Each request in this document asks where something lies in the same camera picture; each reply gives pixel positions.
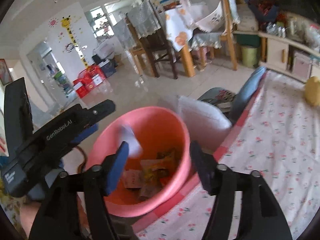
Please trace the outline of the small white yogurt bottle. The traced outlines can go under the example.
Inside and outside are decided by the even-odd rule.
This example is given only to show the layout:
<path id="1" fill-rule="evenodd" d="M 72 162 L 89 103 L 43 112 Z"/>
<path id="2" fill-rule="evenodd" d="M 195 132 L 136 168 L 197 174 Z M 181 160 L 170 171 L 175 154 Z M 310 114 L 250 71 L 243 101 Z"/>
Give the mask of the small white yogurt bottle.
<path id="1" fill-rule="evenodd" d="M 126 142 L 129 146 L 129 157 L 138 158 L 143 150 L 141 144 L 136 138 L 132 128 L 130 126 L 121 125 L 119 128 L 119 144 Z"/>

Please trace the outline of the pink trash bucket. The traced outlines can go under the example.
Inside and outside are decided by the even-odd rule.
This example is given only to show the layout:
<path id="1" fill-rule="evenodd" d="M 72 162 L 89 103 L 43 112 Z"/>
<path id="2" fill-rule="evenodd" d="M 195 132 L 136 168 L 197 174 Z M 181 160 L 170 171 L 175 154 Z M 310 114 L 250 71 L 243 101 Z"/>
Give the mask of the pink trash bucket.
<path id="1" fill-rule="evenodd" d="M 169 200 L 187 180 L 191 169 L 190 136 L 186 124 L 173 111 L 158 106 L 138 108 L 118 117 L 102 131 L 88 155 L 87 168 L 102 163 L 106 156 L 116 152 L 118 130 L 122 125 L 131 127 L 142 147 L 139 156 L 127 160 L 126 170 L 140 170 L 141 161 L 155 160 L 159 153 L 175 153 L 170 180 L 153 197 L 142 200 L 138 191 L 126 189 L 123 182 L 119 182 L 116 190 L 105 197 L 110 214 L 138 217 Z"/>

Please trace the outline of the blue chair back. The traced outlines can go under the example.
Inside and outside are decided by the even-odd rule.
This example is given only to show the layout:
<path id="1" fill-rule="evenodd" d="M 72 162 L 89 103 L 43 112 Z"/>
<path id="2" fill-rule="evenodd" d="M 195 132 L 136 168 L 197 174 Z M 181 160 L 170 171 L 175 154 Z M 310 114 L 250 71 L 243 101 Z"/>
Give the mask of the blue chair back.
<path id="1" fill-rule="evenodd" d="M 237 120 L 242 115 L 246 105 L 251 99 L 252 95 L 255 93 L 259 86 L 259 82 L 263 75 L 266 72 L 266 68 L 264 66 L 258 67 L 248 78 L 242 88 L 239 90 L 238 94 L 236 94 L 229 113 L 229 120 L 235 124 Z"/>

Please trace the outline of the cherry print tablecloth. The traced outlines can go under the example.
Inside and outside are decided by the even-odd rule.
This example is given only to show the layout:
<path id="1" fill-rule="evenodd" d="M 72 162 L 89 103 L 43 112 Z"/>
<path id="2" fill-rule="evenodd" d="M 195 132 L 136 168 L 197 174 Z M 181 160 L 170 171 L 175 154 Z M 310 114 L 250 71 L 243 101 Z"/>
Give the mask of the cherry print tablecloth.
<path id="1" fill-rule="evenodd" d="M 214 157 L 236 172 L 259 171 L 293 239 L 306 238 L 319 210 L 319 108 L 306 103 L 301 82 L 267 71 Z M 193 175 L 133 230 L 138 239 L 201 239 L 214 200 Z"/>

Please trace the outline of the red gift boxes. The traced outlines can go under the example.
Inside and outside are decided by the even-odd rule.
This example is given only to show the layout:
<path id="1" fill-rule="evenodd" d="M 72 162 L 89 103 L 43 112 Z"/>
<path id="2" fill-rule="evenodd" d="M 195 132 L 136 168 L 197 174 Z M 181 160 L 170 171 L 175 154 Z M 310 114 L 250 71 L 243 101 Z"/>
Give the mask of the red gift boxes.
<path id="1" fill-rule="evenodd" d="M 93 64 L 79 73 L 78 78 L 73 81 L 73 88 L 78 97 L 83 98 L 105 79 L 106 76 L 100 67 Z"/>

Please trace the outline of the green waste bin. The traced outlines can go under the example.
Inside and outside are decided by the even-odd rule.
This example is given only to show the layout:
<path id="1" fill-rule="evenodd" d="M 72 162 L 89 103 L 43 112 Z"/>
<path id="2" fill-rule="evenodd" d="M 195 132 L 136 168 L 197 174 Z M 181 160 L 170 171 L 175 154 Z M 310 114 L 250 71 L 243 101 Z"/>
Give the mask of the green waste bin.
<path id="1" fill-rule="evenodd" d="M 257 58 L 258 49 L 257 49 L 257 47 L 241 46 L 241 53 L 242 53 L 242 64 L 245 67 L 254 68 L 258 62 L 258 58 Z"/>

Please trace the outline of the dining table with cloth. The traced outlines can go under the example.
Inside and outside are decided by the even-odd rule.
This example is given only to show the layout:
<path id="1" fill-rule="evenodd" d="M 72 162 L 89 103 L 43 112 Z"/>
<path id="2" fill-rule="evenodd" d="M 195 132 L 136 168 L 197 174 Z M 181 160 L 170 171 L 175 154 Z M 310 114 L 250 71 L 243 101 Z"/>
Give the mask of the dining table with cloth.
<path id="1" fill-rule="evenodd" d="M 195 76 L 195 66 L 191 57 L 189 41 L 196 29 L 191 15 L 180 5 L 160 13 L 165 35 L 175 52 L 181 58 L 187 77 Z"/>

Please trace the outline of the wooden dining chair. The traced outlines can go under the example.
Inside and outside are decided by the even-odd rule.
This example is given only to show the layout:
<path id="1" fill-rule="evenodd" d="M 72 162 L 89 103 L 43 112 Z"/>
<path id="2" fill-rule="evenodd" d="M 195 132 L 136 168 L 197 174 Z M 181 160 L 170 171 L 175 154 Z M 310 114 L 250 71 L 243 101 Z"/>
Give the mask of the wooden dining chair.
<path id="1" fill-rule="evenodd" d="M 236 29 L 236 25 L 240 23 L 240 16 L 237 10 L 236 0 L 222 0 L 223 16 L 225 20 L 225 29 L 220 34 L 218 41 L 226 41 L 228 45 L 228 51 L 233 65 L 233 70 L 238 70 L 238 62 L 235 51 L 235 41 L 233 31 Z"/>

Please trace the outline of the yellow pear left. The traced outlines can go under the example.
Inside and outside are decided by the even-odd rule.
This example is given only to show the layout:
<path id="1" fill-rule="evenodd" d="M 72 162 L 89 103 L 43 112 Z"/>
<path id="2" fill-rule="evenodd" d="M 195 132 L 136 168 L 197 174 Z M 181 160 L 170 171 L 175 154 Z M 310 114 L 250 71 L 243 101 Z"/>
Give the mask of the yellow pear left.
<path id="1" fill-rule="evenodd" d="M 304 88 L 304 98 L 313 107 L 320 105 L 320 81 L 316 76 L 310 77 Z"/>

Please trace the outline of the white TV cabinet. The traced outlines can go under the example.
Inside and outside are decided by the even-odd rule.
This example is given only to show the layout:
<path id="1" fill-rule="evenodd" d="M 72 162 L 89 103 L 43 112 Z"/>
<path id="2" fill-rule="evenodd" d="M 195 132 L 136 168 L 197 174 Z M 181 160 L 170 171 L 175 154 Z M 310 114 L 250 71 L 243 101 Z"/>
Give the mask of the white TV cabinet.
<path id="1" fill-rule="evenodd" d="M 249 9 L 238 12 L 240 24 L 235 34 L 260 38 L 259 64 L 268 69 L 306 82 L 319 77 L 319 23 L 292 12 L 279 14 L 283 34 L 261 29 Z"/>

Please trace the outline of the dark wooden chair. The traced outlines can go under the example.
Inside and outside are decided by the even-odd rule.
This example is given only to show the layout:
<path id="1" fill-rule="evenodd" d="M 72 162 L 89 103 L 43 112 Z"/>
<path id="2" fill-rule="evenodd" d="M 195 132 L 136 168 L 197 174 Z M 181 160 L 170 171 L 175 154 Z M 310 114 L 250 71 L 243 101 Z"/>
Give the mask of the dark wooden chair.
<path id="1" fill-rule="evenodd" d="M 126 14 L 126 21 L 133 38 L 146 54 L 152 74 L 159 77 L 156 65 L 168 62 L 173 78 L 178 79 L 175 63 L 180 58 L 176 56 L 173 46 L 166 38 L 164 25 L 153 3 L 147 0 L 134 7 Z"/>

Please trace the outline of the white mesh food cover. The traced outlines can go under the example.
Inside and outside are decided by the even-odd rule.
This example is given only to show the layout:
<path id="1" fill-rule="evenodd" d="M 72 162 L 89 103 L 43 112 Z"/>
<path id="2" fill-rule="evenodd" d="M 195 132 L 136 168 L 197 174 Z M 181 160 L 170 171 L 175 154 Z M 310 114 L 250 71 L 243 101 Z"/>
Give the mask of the white mesh food cover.
<path id="1" fill-rule="evenodd" d="M 222 27 L 222 0 L 179 0 L 186 15 L 191 18 L 190 24 L 201 31 L 210 33 Z"/>

